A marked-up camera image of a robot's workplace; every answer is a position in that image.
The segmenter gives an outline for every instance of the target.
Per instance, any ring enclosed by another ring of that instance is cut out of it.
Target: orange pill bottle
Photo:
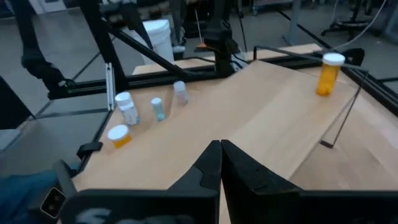
[[[119,149],[132,140],[129,134],[129,128],[124,124],[117,125],[110,129],[108,132],[108,139],[112,141],[116,149]]]
[[[346,58],[339,53],[327,53],[322,57],[322,70],[318,82],[317,93],[321,96],[329,96],[335,85],[340,67]]]

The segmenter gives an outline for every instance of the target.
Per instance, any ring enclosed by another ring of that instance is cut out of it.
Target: blue jeans
[[[53,170],[32,175],[12,175],[0,179],[0,223],[45,224],[29,214],[29,205],[44,190],[54,187],[57,178]]]

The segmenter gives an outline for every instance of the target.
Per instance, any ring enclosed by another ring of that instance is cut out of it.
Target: person's leg
[[[61,71],[47,62],[37,41],[29,0],[8,2],[15,15],[19,35],[23,44],[21,64],[36,78],[42,79],[50,90],[59,90],[65,80]]]
[[[56,184],[55,172],[46,170],[32,175],[0,178],[0,223],[39,223],[29,212],[29,205],[38,194]]]

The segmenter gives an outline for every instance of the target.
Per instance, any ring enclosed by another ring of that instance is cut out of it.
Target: white pill bottle
[[[120,112],[122,112],[125,122],[128,125],[135,125],[139,123],[139,116],[136,106],[131,98],[130,93],[122,92],[114,98],[118,103]]]
[[[177,81],[173,84],[173,86],[178,104],[186,105],[188,103],[189,96],[187,89],[185,88],[185,83],[183,81]]]

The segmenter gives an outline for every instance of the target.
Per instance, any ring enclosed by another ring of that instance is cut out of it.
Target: black clamp
[[[100,151],[102,148],[102,142],[90,142],[79,147],[77,151],[77,156],[80,159],[83,159],[86,155],[91,154],[93,152]]]

